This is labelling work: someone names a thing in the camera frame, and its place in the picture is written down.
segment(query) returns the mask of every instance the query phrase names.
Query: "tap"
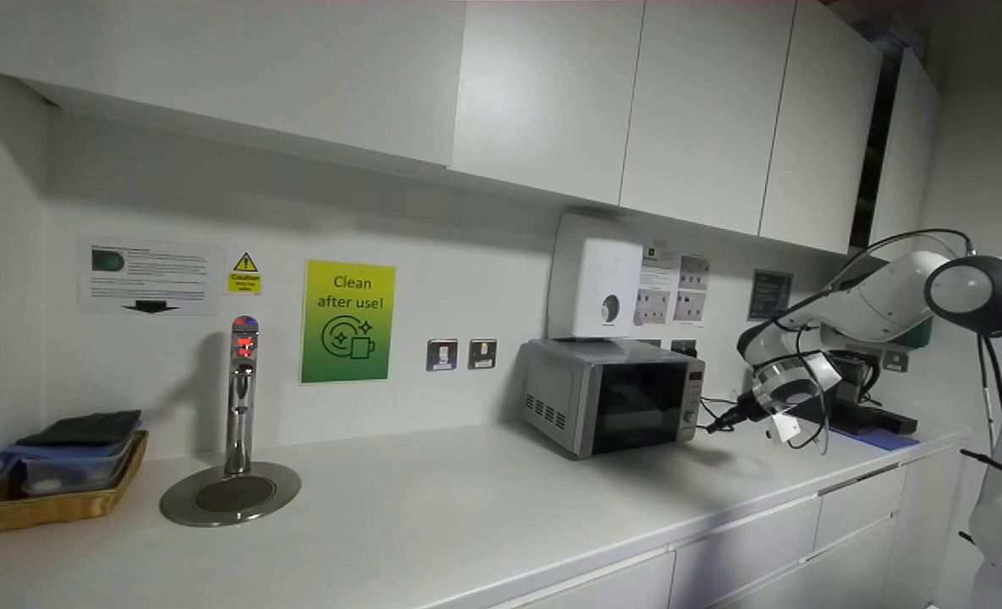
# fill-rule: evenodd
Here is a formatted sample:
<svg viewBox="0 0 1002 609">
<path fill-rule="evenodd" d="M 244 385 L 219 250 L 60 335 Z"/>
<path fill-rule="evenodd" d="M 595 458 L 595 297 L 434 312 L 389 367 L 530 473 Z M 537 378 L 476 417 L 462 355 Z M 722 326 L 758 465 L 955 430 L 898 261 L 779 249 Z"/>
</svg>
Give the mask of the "tap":
<svg viewBox="0 0 1002 609">
<path fill-rule="evenodd" d="M 250 473 L 253 454 L 253 393 L 259 393 L 259 317 L 242 316 L 230 326 L 230 393 L 226 393 L 226 477 Z"/>
</svg>

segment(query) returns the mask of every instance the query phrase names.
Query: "white countertop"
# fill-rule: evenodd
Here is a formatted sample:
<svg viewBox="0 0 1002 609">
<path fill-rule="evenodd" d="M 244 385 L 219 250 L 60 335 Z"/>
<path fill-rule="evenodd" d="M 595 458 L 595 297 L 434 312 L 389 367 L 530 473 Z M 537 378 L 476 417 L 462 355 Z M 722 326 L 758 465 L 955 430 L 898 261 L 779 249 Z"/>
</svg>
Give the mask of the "white countertop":
<svg viewBox="0 0 1002 609">
<path fill-rule="evenodd" d="M 152 459 L 102 523 L 0 534 L 0 609 L 493 605 L 912 459 L 847 436 L 794 454 L 749 427 L 567 459 L 476 427 L 289 447 L 301 494 L 242 527 L 178 527 L 159 497 L 200 459 Z"/>
</svg>

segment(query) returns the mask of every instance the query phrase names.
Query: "wicker basket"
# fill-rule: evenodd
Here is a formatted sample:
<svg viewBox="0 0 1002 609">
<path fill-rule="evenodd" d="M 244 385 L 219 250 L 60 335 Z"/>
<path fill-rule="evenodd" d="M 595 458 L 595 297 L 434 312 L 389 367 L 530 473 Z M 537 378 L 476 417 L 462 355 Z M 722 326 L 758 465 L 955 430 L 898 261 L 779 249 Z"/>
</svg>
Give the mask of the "wicker basket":
<svg viewBox="0 0 1002 609">
<path fill-rule="evenodd" d="M 86 494 L 54 494 L 54 497 L 16 497 L 10 482 L 0 477 L 0 530 L 39 527 L 54 523 L 86 523 L 105 517 L 119 507 L 127 487 L 131 484 L 143 454 L 150 447 L 150 432 L 140 432 L 129 454 L 129 465 L 117 487 L 86 492 Z"/>
</svg>

